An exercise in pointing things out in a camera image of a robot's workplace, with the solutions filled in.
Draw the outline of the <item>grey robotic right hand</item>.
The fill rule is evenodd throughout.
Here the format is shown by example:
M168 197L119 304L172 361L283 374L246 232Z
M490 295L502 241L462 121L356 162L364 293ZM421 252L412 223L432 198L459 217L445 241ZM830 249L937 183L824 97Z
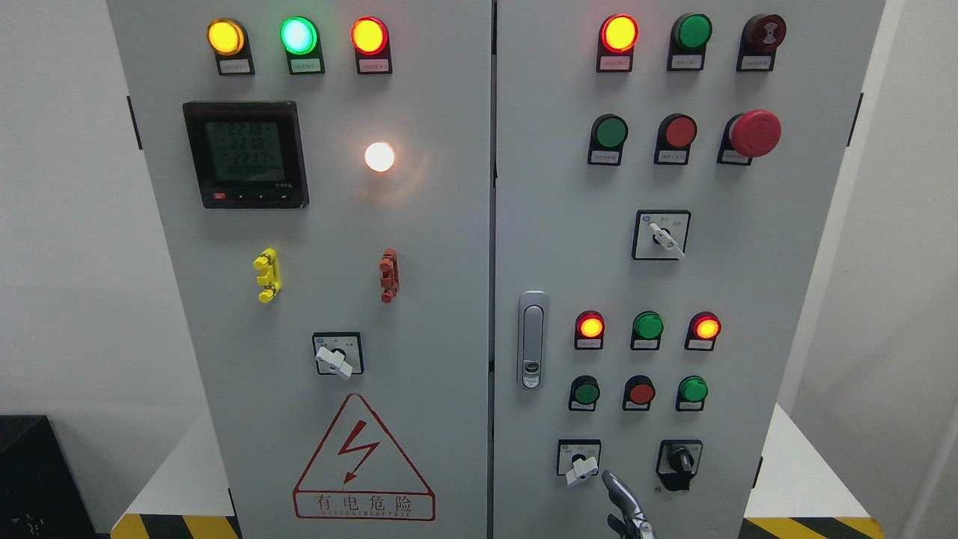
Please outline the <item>grey robotic right hand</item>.
M605 469L601 474L602 483L608 489L608 497L620 511L620 518L608 515L608 525L620 538L656 538L653 526L644 515L636 495L629 487Z

